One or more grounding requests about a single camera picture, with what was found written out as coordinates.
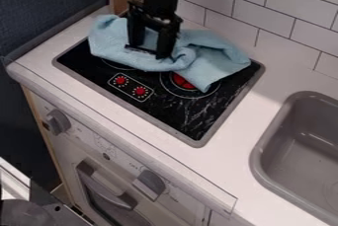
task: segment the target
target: dark blue fabric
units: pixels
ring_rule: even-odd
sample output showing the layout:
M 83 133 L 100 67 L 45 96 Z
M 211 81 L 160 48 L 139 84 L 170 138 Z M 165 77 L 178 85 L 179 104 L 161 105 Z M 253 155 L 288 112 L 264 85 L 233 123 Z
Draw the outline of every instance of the dark blue fabric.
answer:
M 99 0 L 0 0 L 0 56 Z
M 100 0 L 0 0 L 0 57 L 13 52 L 20 56 L 23 45 L 28 45 L 28 51 L 56 30 L 90 13 L 87 8 L 97 1 Z M 1 63 L 0 157 L 48 190 L 60 182 L 23 92 Z

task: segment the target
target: black cooktop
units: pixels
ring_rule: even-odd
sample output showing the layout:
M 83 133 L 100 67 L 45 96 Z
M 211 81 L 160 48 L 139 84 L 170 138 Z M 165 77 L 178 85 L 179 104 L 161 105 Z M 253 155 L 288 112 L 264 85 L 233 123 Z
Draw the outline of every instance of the black cooktop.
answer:
M 261 74 L 252 62 L 202 93 L 174 72 L 144 72 L 93 56 L 87 40 L 53 63 L 193 147 L 208 142 Z

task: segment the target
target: red burner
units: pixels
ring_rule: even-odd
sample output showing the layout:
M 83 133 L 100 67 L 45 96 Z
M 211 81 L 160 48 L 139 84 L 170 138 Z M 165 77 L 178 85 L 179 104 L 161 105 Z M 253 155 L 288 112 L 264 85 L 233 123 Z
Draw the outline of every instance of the red burner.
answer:
M 181 77 L 180 75 L 173 73 L 173 81 L 174 83 L 183 88 L 183 89 L 187 89 L 187 90 L 195 90 L 196 87 L 192 84 L 190 84 L 188 81 L 186 81 L 185 78 Z
M 118 77 L 116 79 L 116 82 L 117 82 L 118 85 L 123 85 L 127 82 L 127 79 L 125 77 Z
M 145 88 L 141 88 L 141 87 L 137 87 L 135 89 L 135 93 L 138 95 L 138 96 L 144 96 L 145 95 Z

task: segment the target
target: gray sink basin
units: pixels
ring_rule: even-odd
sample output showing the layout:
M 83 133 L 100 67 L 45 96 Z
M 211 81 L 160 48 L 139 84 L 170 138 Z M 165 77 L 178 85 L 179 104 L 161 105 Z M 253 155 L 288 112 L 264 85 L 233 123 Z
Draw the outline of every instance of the gray sink basin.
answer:
M 254 147 L 250 167 L 265 188 L 338 225 L 338 101 L 313 92 L 290 96 Z

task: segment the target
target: towel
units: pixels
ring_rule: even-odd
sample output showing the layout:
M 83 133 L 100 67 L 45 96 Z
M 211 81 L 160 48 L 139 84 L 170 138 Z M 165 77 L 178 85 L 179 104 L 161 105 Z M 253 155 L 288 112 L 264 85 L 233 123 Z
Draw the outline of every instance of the towel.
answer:
M 146 29 L 141 47 L 156 49 L 157 36 L 157 32 Z M 127 19 L 115 15 L 99 16 L 88 40 L 95 56 L 148 72 L 174 71 L 204 93 L 212 83 L 251 63 L 233 44 L 208 30 L 182 30 L 172 55 L 163 59 L 126 49 Z

